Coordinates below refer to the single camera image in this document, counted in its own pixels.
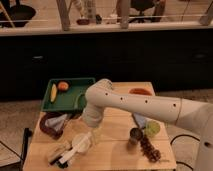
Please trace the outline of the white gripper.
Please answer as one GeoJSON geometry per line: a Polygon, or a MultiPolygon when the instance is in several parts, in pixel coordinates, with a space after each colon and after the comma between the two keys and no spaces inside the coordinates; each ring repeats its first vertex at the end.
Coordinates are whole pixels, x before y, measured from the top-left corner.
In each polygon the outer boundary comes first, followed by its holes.
{"type": "Polygon", "coordinates": [[[82,114],[83,121],[92,128],[96,128],[102,122],[102,110],[94,107],[86,107],[82,114]]]}

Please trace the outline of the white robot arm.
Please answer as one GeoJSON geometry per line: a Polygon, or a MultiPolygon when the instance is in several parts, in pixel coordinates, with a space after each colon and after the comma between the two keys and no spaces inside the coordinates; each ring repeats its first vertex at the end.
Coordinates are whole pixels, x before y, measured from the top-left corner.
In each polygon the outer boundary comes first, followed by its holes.
{"type": "Polygon", "coordinates": [[[183,98],[122,94],[109,79],[101,79],[85,93],[83,121],[92,128],[100,125],[106,107],[136,113],[176,125],[200,136],[194,171],[213,171],[213,104],[183,98]]]}

